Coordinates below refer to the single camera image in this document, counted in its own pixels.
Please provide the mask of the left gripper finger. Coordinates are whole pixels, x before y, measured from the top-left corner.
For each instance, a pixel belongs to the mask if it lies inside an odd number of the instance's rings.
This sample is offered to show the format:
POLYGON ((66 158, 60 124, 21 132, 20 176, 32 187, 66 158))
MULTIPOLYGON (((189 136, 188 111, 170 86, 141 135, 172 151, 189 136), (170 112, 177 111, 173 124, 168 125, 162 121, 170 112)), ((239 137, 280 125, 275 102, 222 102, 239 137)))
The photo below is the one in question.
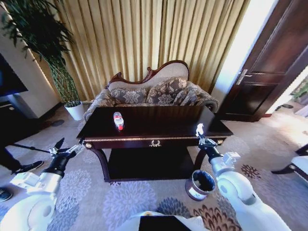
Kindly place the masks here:
POLYGON ((60 139, 53 147, 49 149, 51 156, 64 152, 64 149, 61 149, 65 138, 60 139))
POLYGON ((85 149, 84 145, 77 144, 65 151, 66 157, 75 157, 85 149))

